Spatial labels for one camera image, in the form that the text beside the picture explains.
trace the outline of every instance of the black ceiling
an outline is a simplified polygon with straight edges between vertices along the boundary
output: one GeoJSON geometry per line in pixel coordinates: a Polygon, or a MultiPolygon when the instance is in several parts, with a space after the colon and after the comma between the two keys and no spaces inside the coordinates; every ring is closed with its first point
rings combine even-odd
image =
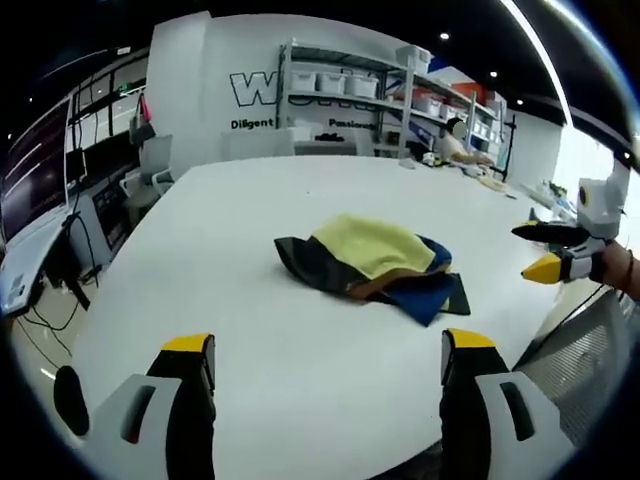
{"type": "MultiPolygon", "coordinates": [[[[294,8],[269,2],[263,13],[297,13],[340,20],[421,45],[464,71],[485,86],[494,88],[510,101],[522,98],[520,107],[561,123],[562,113],[546,70],[526,36],[498,0],[434,0],[420,6],[339,8],[330,1],[322,8],[294,8]],[[447,31],[448,42],[439,39],[447,31]],[[496,70],[498,78],[488,72],[496,70]],[[549,99],[538,102],[536,98],[549,99]]],[[[542,0],[516,0],[540,35],[558,70],[569,103],[619,132],[628,141],[625,105],[607,79],[566,26],[543,5],[542,0]]],[[[71,90],[79,80],[112,62],[114,53],[101,54],[75,63],[40,80],[48,72],[76,58],[104,48],[149,44],[153,25],[161,21],[208,9],[212,15],[260,13],[259,9],[219,6],[206,0],[93,0],[49,2],[37,6],[24,2],[5,16],[14,32],[33,32],[5,53],[4,64],[11,72],[4,91],[2,142],[7,133],[19,132],[39,114],[71,90]]],[[[624,0],[581,1],[582,13],[605,38],[629,76],[640,78],[640,2],[624,0]]],[[[599,136],[601,132],[588,132],[599,136]]],[[[602,139],[610,144],[610,138],[602,139]]]]}

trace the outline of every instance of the yellow cloth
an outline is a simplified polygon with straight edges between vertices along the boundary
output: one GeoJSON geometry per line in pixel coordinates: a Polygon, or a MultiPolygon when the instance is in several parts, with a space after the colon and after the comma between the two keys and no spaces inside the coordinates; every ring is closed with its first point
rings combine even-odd
{"type": "Polygon", "coordinates": [[[339,261],[369,279],[397,268],[424,273],[435,253],[410,230],[342,214],[312,234],[339,261]]]}

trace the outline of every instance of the pile of cloth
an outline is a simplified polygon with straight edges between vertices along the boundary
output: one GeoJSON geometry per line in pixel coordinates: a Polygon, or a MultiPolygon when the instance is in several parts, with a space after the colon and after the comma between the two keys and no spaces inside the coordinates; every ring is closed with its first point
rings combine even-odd
{"type": "Polygon", "coordinates": [[[404,227],[341,214],[307,240],[274,242],[284,266],[312,288],[395,305],[424,326],[440,311],[471,313],[451,253],[404,227]]]}

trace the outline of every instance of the shelf rack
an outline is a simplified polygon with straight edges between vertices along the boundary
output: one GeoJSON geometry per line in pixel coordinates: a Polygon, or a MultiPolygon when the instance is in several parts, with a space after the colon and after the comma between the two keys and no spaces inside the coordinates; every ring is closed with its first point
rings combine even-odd
{"type": "Polygon", "coordinates": [[[462,93],[454,90],[448,85],[437,80],[430,79],[424,75],[418,74],[413,68],[414,59],[409,58],[409,65],[404,66],[399,63],[375,58],[369,55],[356,54],[348,50],[336,49],[332,47],[302,44],[294,39],[289,40],[280,48],[278,62],[278,93],[276,99],[276,128],[285,128],[289,125],[290,105],[289,99],[305,98],[305,99],[326,99],[335,100],[346,103],[359,105],[368,105],[376,110],[376,129],[375,141],[376,150],[386,150],[397,153],[406,151],[406,139],[409,131],[409,121],[411,117],[423,118],[427,121],[443,126],[446,121],[440,117],[434,117],[426,112],[411,108],[413,99],[413,87],[415,85],[427,87],[447,98],[453,98],[463,105],[469,107],[467,121],[467,148],[470,146],[471,137],[480,138],[489,142],[489,139],[472,132],[471,126],[477,118],[477,115],[488,117],[492,120],[499,121],[498,116],[490,109],[479,105],[476,102],[476,95],[473,94],[469,98],[462,93]],[[373,73],[378,78],[378,89],[376,98],[363,98],[352,95],[336,95],[325,92],[299,92],[291,90],[291,71],[294,63],[319,63],[325,65],[336,65],[349,67],[373,73]],[[387,85],[388,75],[404,78],[404,102],[389,102],[385,99],[385,89],[387,85]],[[402,127],[400,129],[400,138],[398,146],[384,145],[382,142],[382,121],[384,112],[393,111],[401,113],[402,127]]]}

